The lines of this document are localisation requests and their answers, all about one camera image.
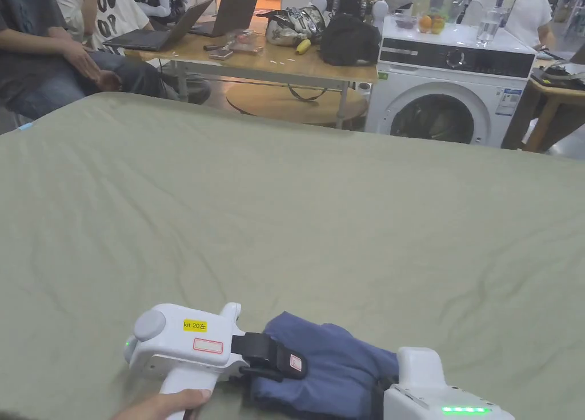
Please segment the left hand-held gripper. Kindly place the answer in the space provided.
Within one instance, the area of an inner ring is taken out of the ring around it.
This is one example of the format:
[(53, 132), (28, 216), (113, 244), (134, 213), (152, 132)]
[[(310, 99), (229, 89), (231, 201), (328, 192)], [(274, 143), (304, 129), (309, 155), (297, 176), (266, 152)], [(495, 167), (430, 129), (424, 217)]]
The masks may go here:
[(219, 314), (163, 303), (135, 322), (123, 349), (133, 373), (163, 378), (161, 393), (213, 391), (231, 377), (275, 382), (306, 377), (302, 354), (267, 334), (240, 330), (241, 304), (229, 302)]

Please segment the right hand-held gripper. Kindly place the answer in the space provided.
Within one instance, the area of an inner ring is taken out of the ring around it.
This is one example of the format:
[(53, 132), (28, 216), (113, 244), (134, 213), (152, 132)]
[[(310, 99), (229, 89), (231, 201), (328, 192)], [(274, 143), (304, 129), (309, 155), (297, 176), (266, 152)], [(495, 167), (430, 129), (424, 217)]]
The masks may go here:
[(397, 375), (381, 377), (371, 391), (371, 419), (514, 419), (499, 405), (448, 385), (439, 354), (401, 347)]

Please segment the person's left hand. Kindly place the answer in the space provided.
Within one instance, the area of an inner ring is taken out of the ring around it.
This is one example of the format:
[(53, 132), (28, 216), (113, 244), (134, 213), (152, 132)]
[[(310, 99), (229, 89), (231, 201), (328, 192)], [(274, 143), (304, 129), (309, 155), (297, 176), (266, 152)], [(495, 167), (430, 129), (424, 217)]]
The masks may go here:
[(201, 406), (210, 398), (210, 390), (186, 389), (172, 394), (156, 394), (120, 411), (112, 419), (168, 419), (182, 413), (181, 419), (197, 419)]

